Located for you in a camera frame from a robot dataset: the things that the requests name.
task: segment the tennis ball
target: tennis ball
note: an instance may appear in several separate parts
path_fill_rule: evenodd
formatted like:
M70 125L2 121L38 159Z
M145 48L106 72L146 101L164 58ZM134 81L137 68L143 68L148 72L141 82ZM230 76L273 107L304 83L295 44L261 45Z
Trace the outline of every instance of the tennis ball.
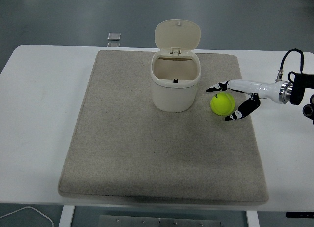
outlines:
M229 93L220 92L213 96L210 101L212 111L219 116L227 116L235 108L235 99Z

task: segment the lid hinge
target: lid hinge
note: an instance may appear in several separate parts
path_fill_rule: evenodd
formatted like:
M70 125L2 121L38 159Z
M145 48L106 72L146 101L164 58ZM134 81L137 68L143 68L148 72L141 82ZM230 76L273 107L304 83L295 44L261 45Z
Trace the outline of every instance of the lid hinge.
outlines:
M178 56L179 54L181 54L181 48L180 47L172 47L170 54L174 54L174 55Z

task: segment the white robotic arm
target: white robotic arm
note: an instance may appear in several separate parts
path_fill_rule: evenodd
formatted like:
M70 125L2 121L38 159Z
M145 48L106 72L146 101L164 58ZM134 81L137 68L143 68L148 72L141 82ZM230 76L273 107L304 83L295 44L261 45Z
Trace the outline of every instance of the white robotic arm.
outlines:
M289 81L282 81L284 60L292 51L299 52L301 54L301 67L300 73L290 72L288 75ZM226 121L241 119L248 116L261 104L260 99L270 98L275 103L287 103L290 102L294 105L299 105L303 99L306 88L314 89L314 75L304 74L303 71L304 56L299 49L292 49L284 56L280 70L277 75L276 82L274 83L260 83L246 80L229 80L219 82L213 85L206 92L225 91L231 89L242 93L250 94L251 97L239 106L239 108L230 116L225 118ZM303 114L313 120L314 124L314 95L310 99L310 104L305 105L303 108Z
M270 98L275 103L287 103L291 94L291 83L287 81L278 81L275 83L267 84L245 80L230 80L220 82L213 85L206 92L212 91L225 91L231 89L247 94L258 94L260 99Z

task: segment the open lid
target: open lid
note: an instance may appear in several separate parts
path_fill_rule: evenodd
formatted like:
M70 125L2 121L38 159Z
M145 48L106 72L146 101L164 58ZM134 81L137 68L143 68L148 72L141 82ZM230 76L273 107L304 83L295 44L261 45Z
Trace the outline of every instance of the open lid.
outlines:
M189 20L165 20L155 29L155 43L162 50L190 51L197 47L200 39L200 27Z

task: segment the white trash bin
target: white trash bin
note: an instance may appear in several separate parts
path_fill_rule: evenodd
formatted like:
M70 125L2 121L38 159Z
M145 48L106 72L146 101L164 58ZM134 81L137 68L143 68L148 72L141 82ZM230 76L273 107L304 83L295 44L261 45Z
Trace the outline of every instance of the white trash bin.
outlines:
M192 52L201 39L197 24L188 20L166 20L155 29L158 51L151 65L151 91L162 111L182 112L195 99L201 77L199 58Z

